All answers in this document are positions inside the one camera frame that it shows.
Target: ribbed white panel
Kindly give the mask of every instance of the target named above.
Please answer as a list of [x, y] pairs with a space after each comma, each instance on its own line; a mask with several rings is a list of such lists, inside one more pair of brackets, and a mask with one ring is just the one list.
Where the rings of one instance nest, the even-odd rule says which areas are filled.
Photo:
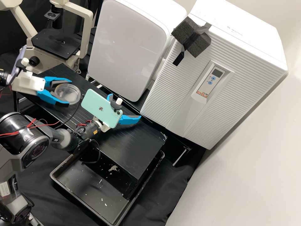
[[210, 60], [234, 75], [211, 98], [186, 129], [184, 137], [211, 149], [286, 71], [209, 33], [211, 45], [197, 58], [187, 51], [182, 62], [172, 64], [181, 50], [176, 41], [141, 109], [142, 115], [167, 126]]
[[184, 59], [176, 67], [172, 62], [181, 52], [181, 47], [175, 41], [141, 109], [142, 115], [163, 126], [170, 122], [209, 62], [203, 58], [200, 61], [191, 61], [190, 58], [194, 57], [186, 51]]

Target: sticker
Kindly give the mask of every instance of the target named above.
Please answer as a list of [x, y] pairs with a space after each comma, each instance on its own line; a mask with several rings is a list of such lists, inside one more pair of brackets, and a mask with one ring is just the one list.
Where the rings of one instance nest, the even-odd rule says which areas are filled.
[[4, 197], [10, 195], [7, 181], [0, 184], [0, 196]]
[[20, 195], [20, 193], [19, 193], [19, 187], [18, 187], [16, 175], [13, 175], [8, 180], [8, 185], [9, 185], [12, 197], [16, 197], [17, 198]]
[[52, 141], [53, 141], [53, 142], [59, 142], [60, 139], [58, 139], [58, 138], [53, 138]]

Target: mint green smartphone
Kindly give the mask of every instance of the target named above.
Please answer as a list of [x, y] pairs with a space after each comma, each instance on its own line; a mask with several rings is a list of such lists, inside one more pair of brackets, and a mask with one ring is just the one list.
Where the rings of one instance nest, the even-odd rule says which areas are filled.
[[123, 113], [122, 110], [114, 112], [110, 102], [92, 89], [88, 89], [81, 105], [110, 128], [116, 127]]

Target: black foam block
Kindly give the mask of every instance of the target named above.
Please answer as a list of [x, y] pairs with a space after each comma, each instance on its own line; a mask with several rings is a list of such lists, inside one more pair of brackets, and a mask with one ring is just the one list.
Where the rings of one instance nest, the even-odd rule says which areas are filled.
[[173, 31], [172, 35], [188, 50], [191, 55], [197, 57], [210, 44], [211, 38], [206, 34], [199, 34], [200, 27], [189, 17], [186, 17]]

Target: white knob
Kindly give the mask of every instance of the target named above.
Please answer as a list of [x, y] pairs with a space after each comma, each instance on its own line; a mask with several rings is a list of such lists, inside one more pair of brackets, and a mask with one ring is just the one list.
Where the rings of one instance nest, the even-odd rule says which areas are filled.
[[122, 99], [118, 98], [117, 101], [116, 101], [116, 104], [121, 105], [121, 103], [122, 103]]
[[27, 67], [27, 65], [29, 64], [29, 59], [27, 59], [27, 58], [24, 57], [24, 58], [21, 60], [21, 64], [22, 64], [23, 66]]

